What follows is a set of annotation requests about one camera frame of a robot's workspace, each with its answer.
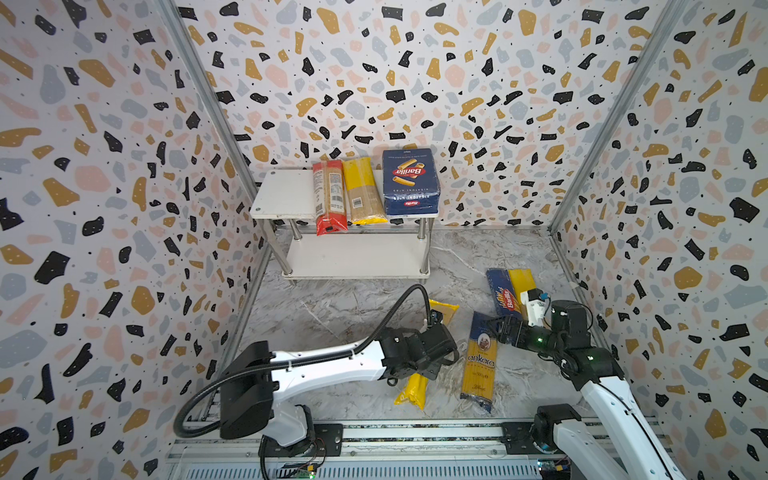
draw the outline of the robotic arm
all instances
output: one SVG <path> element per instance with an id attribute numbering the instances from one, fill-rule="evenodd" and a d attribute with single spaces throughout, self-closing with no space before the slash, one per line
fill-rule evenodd
<path id="1" fill-rule="evenodd" d="M 387 323 L 408 295 L 421 290 L 427 314 L 423 332 L 389 328 Z M 285 448 L 288 455 L 305 452 L 314 441 L 309 409 L 286 402 L 290 397 L 337 383 L 386 379 L 390 386 L 414 373 L 434 380 L 444 365 L 458 361 L 458 349 L 430 310 L 422 285 L 409 287 L 395 302 L 371 336 L 359 342 L 309 352 L 271 352 L 266 341 L 249 345 L 224 370 L 222 378 L 196 393 L 178 412 L 174 432 L 192 438 L 219 429 L 222 439 L 261 432 Z M 203 398 L 220 389 L 221 420 L 199 429 L 184 420 Z"/>
<path id="2" fill-rule="evenodd" d="M 685 480 L 645 420 L 621 367 L 606 349 L 591 345 L 587 309 L 570 300 L 552 301 L 547 329 L 537 314 L 541 291 L 522 297 L 528 300 L 528 321 L 517 316 L 489 320 L 497 340 L 560 367 L 602 420 L 627 471 L 596 443 L 570 405 L 538 408 L 531 430 L 536 447 L 544 453 L 561 450 L 590 480 Z"/>

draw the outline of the black motor joint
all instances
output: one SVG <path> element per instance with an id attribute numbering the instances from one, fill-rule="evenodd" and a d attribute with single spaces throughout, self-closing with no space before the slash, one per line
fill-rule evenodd
<path id="1" fill-rule="evenodd" d="M 442 314 L 433 310 L 427 321 L 427 329 L 386 328 L 379 336 L 384 352 L 382 364 L 386 367 L 382 379 L 391 386 L 399 379 L 414 373 L 434 380 L 441 366 L 458 361 L 456 342 L 442 323 Z"/>

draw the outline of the barilla logo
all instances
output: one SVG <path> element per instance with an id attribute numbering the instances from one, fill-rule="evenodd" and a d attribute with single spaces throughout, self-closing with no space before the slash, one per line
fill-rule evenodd
<path id="1" fill-rule="evenodd" d="M 419 175 L 423 175 L 425 170 L 423 168 L 398 168 L 393 170 L 392 174 L 399 175 L 400 177 L 416 178 Z"/>
<path id="2" fill-rule="evenodd" d="M 484 357 L 481 357 L 480 355 L 470 355 L 469 357 L 467 357 L 467 361 L 481 363 L 485 366 L 491 367 L 492 369 L 496 368 L 496 362 L 494 362 L 493 360 L 489 360 Z"/>
<path id="3" fill-rule="evenodd" d="M 517 310 L 520 311 L 520 307 L 518 306 L 518 301 L 515 298 L 514 295 L 512 295 L 512 292 L 510 292 L 507 289 L 499 289 L 499 291 L 496 293 L 496 299 L 500 302 L 501 305 L 503 305 L 505 308 L 508 308 L 510 310 Z"/>

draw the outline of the red pasta package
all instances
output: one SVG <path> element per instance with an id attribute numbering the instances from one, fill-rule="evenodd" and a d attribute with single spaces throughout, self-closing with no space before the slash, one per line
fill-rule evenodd
<path id="1" fill-rule="evenodd" d="M 341 160 L 323 160 L 312 166 L 315 186 L 317 234 L 346 230 L 344 180 Z"/>

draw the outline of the lower shelf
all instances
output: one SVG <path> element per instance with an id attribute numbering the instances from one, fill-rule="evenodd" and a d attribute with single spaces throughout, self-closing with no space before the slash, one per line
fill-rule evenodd
<path id="1" fill-rule="evenodd" d="M 422 275 L 426 239 L 414 233 L 329 233 L 291 240 L 294 280 L 429 278 Z"/>

